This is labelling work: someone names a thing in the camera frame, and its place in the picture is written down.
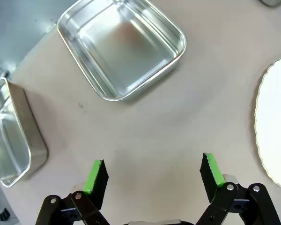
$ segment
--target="green tape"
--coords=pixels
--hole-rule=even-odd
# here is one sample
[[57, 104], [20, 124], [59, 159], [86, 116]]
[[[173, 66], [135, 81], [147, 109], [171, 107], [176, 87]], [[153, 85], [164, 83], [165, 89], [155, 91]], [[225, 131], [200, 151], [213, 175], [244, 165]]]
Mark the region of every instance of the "green tape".
[[209, 162], [209, 167], [211, 169], [212, 175], [218, 187], [222, 186], [226, 181], [220, 171], [219, 166], [212, 153], [206, 153]]
[[87, 181], [84, 184], [83, 191], [87, 195], [89, 195], [93, 191], [93, 188], [94, 188], [94, 185], [95, 185], [95, 181], [96, 181], [96, 178], [97, 178], [97, 175], [98, 175], [101, 163], [102, 163], [102, 160], [96, 160], [94, 162], [94, 164], [92, 166], [92, 169], [91, 169], [91, 171], [89, 173], [88, 179], [87, 179]]

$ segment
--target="metal tray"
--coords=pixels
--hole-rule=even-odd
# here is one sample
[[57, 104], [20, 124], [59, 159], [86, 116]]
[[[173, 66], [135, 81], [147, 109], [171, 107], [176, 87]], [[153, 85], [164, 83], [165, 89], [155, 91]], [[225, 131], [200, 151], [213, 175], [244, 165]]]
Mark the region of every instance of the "metal tray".
[[11, 187], [38, 169], [48, 151], [24, 90], [0, 79], [0, 181]]
[[169, 72], [184, 33], [147, 0], [80, 0], [58, 31], [96, 93], [122, 100]]

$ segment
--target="bolt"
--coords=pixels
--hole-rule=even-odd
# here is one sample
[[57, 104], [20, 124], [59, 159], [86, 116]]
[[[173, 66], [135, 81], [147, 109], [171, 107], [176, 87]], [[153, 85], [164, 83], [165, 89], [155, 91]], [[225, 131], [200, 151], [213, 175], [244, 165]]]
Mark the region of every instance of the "bolt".
[[228, 189], [229, 191], [232, 191], [232, 190], [234, 189], [234, 186], [233, 186], [232, 184], [228, 184], [228, 185], [227, 185], [227, 189]]
[[81, 199], [81, 197], [82, 197], [82, 195], [81, 195], [80, 193], [77, 193], [77, 194], [75, 195], [75, 199]]
[[258, 186], [254, 186], [254, 187], [253, 187], [253, 190], [256, 191], [256, 192], [259, 192], [259, 191], [260, 191], [260, 188], [259, 188]]

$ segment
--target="white plate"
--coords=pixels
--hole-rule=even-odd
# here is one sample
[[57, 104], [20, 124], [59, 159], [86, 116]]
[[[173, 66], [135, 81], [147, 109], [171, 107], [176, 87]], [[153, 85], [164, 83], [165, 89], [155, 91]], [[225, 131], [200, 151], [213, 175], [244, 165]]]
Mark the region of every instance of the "white plate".
[[281, 186], [281, 59], [268, 68], [259, 87], [255, 133], [262, 165]]

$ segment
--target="beige tabletop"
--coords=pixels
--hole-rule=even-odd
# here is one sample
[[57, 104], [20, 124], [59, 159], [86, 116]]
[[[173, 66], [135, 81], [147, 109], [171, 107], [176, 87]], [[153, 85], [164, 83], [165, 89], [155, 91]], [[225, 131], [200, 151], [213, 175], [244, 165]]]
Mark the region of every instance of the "beige tabletop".
[[[101, 99], [55, 28], [15, 71], [50, 153], [29, 179], [4, 189], [22, 225], [35, 224], [47, 195], [66, 197], [102, 158], [110, 179], [101, 212], [111, 224], [196, 223], [208, 206], [199, 173], [205, 151], [244, 187], [265, 184], [281, 219], [281, 187], [261, 165], [253, 127], [260, 79], [281, 57], [281, 6], [152, 2], [188, 47], [177, 69], [134, 101]], [[229, 215], [224, 224], [243, 223]]]

